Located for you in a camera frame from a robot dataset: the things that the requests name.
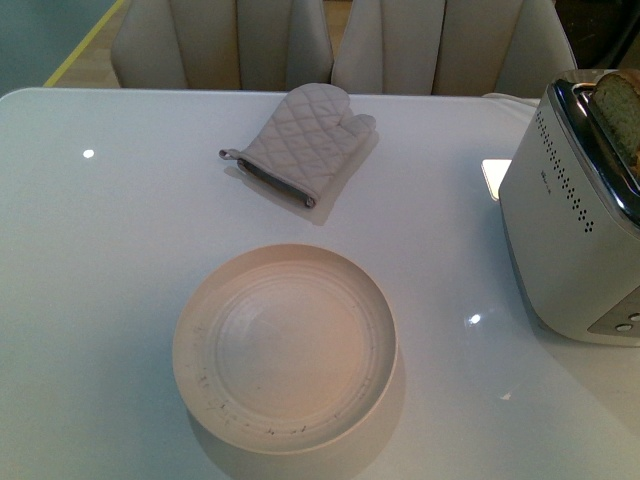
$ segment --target bread slice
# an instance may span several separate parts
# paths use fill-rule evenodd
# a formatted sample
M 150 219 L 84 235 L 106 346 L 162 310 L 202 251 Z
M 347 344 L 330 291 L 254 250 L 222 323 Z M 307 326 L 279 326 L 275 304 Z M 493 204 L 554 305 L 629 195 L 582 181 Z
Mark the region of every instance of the bread slice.
M 596 83 L 591 100 L 613 136 L 614 147 L 635 173 L 640 160 L 640 71 L 606 74 Z

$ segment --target toaster vent holes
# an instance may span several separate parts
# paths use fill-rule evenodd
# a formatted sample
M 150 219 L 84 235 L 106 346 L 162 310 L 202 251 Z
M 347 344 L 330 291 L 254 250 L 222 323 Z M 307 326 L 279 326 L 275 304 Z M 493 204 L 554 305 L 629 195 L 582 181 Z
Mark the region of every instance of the toaster vent holes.
M 578 222 L 584 225 L 584 232 L 591 233 L 593 232 L 594 223 L 588 219 L 587 209 L 580 205 L 580 197 L 578 196 L 578 193 L 576 193 L 575 187 L 571 184 L 571 178 L 567 175 L 567 170 L 562 164 L 562 159 L 558 155 L 558 150 L 554 147 L 553 140 L 551 139 L 551 135 L 549 134 L 547 125 L 545 124 L 542 112 L 538 111 L 535 118 L 540 139 L 542 140 L 544 149 L 549 156 L 549 165 L 553 167 L 559 186 L 567 197 L 567 203 L 571 205 L 571 210 L 577 213 L 576 218 Z

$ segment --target chair backrest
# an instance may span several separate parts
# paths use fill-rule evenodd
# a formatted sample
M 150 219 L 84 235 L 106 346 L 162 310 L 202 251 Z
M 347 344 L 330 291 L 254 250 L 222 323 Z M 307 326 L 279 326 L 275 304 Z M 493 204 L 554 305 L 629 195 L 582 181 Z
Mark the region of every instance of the chair backrest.
M 123 87 L 291 90 L 328 82 L 322 0 L 132 0 L 111 49 Z
M 351 93 L 540 97 L 574 68 L 551 0 L 353 0 L 332 82 Z

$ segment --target yellow stripe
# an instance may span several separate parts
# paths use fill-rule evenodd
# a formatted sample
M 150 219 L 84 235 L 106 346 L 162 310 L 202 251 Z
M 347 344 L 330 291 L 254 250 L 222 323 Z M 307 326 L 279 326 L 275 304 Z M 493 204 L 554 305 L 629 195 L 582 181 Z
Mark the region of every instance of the yellow stripe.
M 60 80 L 60 77 L 62 77 L 62 75 L 64 75 L 64 73 L 69 69 L 71 64 L 77 60 L 84 49 L 87 48 L 87 45 L 91 43 L 91 40 L 94 39 L 94 37 L 98 34 L 98 32 L 100 32 L 100 30 L 102 30 L 102 27 L 105 26 L 105 24 L 109 21 L 113 14 L 118 11 L 123 3 L 124 0 L 116 0 L 116 3 L 114 3 L 111 8 L 107 10 L 107 13 L 102 16 L 98 23 L 96 23 L 95 26 L 89 31 L 89 33 L 87 33 L 87 35 L 82 39 L 82 41 L 73 50 L 73 52 L 71 52 L 67 59 L 62 62 L 62 65 L 60 65 L 56 69 L 56 71 L 53 72 L 53 75 L 49 77 L 49 80 L 44 83 L 45 87 L 53 87 L 56 82 Z

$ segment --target white bowl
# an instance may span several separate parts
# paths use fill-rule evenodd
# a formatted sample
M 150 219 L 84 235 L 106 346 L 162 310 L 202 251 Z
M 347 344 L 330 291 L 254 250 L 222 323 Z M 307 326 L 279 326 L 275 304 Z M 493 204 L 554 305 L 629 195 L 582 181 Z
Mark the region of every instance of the white bowl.
M 188 301 L 173 341 L 191 414 L 225 442 L 266 454 L 310 451 L 356 428 L 396 357 L 391 310 L 373 280 L 308 245 L 223 264 Z

